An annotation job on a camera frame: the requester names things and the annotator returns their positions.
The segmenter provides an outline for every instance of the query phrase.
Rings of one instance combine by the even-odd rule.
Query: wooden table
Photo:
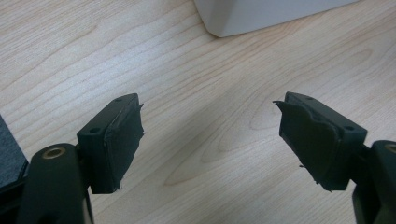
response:
[[[351,183],[314,183],[274,100],[317,98],[396,140],[396,1],[245,35],[209,34],[191,0],[2,1],[0,113],[31,158],[137,92],[146,131],[96,223],[354,223]]]

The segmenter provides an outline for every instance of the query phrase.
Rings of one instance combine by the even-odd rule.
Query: light wood surface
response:
[[[271,102],[317,98],[396,140],[396,1],[362,0],[215,38],[191,0],[2,1],[0,113],[23,152],[77,142],[137,92],[146,131],[96,223],[354,223],[278,137]]]

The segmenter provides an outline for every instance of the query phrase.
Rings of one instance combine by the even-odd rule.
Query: screw hole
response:
[[[46,160],[54,159],[62,156],[65,152],[66,150],[63,147],[50,148],[43,154],[43,158]]]
[[[355,130],[355,129],[354,129],[353,127],[351,127],[351,126],[345,126],[344,128],[347,129],[347,130],[349,130],[349,131]]]
[[[90,129],[90,133],[97,133],[100,131],[100,128],[92,128]]]

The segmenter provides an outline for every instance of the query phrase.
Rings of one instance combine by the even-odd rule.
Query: black object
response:
[[[367,131],[312,97],[287,92],[279,135],[326,190],[344,190],[349,179],[359,224],[396,223],[396,143],[363,142]]]
[[[143,136],[141,107],[137,94],[122,96],[78,132],[76,146],[38,151],[27,179],[0,190],[1,223],[14,223],[17,213],[17,223],[93,223],[87,188],[92,193],[120,188]]]
[[[21,180],[26,175],[29,163],[1,116],[0,155],[0,188],[2,188],[12,182]]]
[[[113,100],[77,134],[92,193],[113,193],[143,136],[137,94]]]

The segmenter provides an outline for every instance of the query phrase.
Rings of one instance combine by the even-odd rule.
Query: white object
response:
[[[359,0],[194,0],[206,29],[223,37],[295,20]]]

